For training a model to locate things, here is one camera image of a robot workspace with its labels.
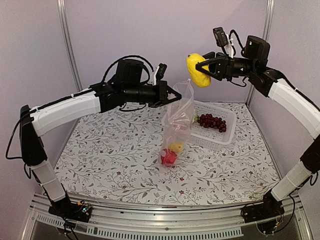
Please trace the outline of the yellow lemon toy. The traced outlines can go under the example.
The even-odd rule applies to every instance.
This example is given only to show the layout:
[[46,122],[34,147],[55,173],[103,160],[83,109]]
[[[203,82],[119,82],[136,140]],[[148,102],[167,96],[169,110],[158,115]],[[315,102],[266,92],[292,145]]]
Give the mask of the yellow lemon toy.
[[199,88],[206,88],[211,84],[211,77],[196,69],[196,65],[205,60],[206,59],[198,53],[192,53],[186,57],[186,66],[190,78]]

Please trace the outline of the clear zip top bag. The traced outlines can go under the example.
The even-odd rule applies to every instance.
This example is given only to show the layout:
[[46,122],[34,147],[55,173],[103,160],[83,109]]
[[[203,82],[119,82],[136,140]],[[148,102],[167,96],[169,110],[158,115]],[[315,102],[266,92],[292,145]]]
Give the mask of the clear zip top bag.
[[[159,152],[160,163],[161,151],[168,149],[170,144],[181,142],[183,143],[183,151],[186,149],[187,142],[191,136],[191,125],[195,115],[194,89],[191,80],[178,82],[173,86],[173,89],[181,94],[181,100],[167,105],[166,113],[162,119],[163,142]],[[176,153],[177,159],[183,151]]]

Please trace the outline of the yellow banana toy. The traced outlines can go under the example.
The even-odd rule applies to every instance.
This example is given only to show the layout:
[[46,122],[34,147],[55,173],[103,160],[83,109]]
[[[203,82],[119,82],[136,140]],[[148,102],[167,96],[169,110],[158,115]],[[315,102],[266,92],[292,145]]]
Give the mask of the yellow banana toy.
[[168,150],[174,153],[180,153],[184,149],[184,144],[182,142],[171,143],[168,146]]

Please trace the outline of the red toy pepper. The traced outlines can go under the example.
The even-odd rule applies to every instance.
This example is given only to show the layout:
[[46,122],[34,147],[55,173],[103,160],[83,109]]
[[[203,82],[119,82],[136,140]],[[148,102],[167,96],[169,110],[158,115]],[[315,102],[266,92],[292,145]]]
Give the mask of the red toy pepper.
[[160,152],[160,160],[162,165],[171,166],[175,163],[177,158],[178,155],[168,149],[162,149]]

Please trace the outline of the white cauliflower toy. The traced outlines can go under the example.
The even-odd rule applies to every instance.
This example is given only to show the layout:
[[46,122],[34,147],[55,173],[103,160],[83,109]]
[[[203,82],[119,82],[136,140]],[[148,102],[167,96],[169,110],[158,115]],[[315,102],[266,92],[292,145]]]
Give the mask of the white cauliflower toy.
[[192,123],[198,123],[198,122],[199,122],[199,119],[200,119],[199,115],[198,115],[198,114],[195,114],[195,115],[193,116]]

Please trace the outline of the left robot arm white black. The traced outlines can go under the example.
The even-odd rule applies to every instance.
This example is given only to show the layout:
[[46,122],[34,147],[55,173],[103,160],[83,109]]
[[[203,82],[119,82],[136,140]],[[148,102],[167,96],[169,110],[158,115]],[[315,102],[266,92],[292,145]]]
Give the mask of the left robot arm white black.
[[41,106],[20,109],[20,117],[14,126],[19,131],[20,156],[9,156],[7,160],[21,159],[30,168],[40,186],[43,187],[51,206],[63,217],[74,213],[75,204],[58,180],[41,137],[51,130],[73,120],[105,113],[126,103],[138,103],[150,108],[158,108],[179,101],[182,95],[168,86],[163,79],[166,64],[154,68],[149,61],[138,55],[128,55],[117,59],[115,74],[80,92],[62,97]]

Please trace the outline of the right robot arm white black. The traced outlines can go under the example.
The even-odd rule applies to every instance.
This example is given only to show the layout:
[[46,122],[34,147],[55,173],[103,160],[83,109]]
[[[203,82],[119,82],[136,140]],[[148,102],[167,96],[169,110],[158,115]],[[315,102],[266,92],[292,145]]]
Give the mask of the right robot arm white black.
[[193,82],[207,87],[214,78],[231,82],[245,77],[262,95],[284,107],[310,133],[313,143],[300,157],[299,162],[271,190],[263,195],[262,203],[245,206],[246,218],[269,218],[284,213],[282,200],[304,185],[320,170],[320,109],[295,88],[285,75],[267,67],[270,44],[257,36],[249,35],[241,57],[235,57],[233,49],[205,55],[193,53],[186,64]]

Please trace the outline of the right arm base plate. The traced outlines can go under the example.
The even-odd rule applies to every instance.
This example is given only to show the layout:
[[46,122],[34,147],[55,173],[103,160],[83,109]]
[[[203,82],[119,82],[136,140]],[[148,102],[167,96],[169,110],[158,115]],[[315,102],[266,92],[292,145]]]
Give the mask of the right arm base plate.
[[246,204],[240,211],[245,223],[274,218],[285,213],[282,202],[264,200],[262,203]]

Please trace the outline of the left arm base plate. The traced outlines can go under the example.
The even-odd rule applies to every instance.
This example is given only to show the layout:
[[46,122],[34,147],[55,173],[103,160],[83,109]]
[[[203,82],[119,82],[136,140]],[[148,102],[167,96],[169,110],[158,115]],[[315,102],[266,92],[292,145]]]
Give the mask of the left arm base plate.
[[88,223],[92,210],[93,208],[90,203],[84,203],[82,200],[78,204],[71,202],[68,198],[64,198],[56,202],[52,201],[48,212],[62,219]]

